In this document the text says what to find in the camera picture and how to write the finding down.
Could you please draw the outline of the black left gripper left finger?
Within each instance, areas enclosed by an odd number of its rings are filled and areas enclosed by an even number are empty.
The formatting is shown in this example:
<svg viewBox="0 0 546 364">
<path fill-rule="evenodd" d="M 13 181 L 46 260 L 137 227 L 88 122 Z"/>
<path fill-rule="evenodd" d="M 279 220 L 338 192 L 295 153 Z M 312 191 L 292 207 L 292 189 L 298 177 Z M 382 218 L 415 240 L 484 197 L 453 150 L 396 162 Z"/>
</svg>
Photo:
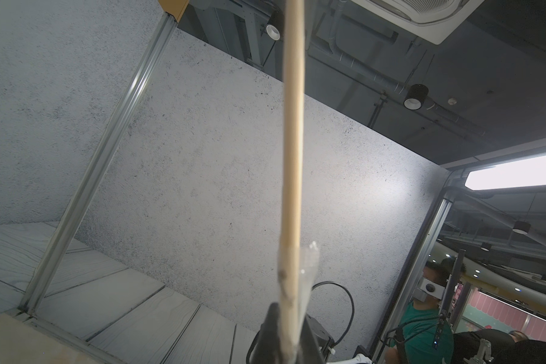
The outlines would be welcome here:
<svg viewBox="0 0 546 364">
<path fill-rule="evenodd" d="M 280 363 L 280 344 L 278 337 L 279 304 L 272 303 L 265 316 L 256 339 L 251 347 L 251 363 Z"/>
</svg>

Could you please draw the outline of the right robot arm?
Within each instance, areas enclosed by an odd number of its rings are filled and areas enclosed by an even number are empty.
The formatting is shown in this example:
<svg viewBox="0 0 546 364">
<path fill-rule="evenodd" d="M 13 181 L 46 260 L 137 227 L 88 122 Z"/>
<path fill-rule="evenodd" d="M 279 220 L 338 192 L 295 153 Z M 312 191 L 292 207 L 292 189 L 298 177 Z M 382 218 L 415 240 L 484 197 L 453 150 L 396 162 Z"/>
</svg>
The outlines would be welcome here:
<svg viewBox="0 0 546 364">
<path fill-rule="evenodd" d="M 273 305 L 247 350 L 245 363 L 280 363 L 277 318 L 277 306 Z M 330 363 L 335 344 L 334 338 L 322 325 L 315 318 L 306 315 L 296 363 Z"/>
</svg>

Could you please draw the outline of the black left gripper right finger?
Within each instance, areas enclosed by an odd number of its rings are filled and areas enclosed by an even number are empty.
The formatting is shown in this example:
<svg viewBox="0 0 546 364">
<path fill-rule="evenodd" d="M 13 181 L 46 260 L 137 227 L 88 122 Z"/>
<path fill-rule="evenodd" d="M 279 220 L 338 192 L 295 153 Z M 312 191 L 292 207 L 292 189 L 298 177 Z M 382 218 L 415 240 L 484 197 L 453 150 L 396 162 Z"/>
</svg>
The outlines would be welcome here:
<svg viewBox="0 0 546 364">
<path fill-rule="evenodd" d="M 303 327 L 300 334 L 300 343 L 297 353 L 298 364 L 323 364 L 324 359 L 314 335 L 309 325 L 308 318 L 303 321 Z"/>
</svg>

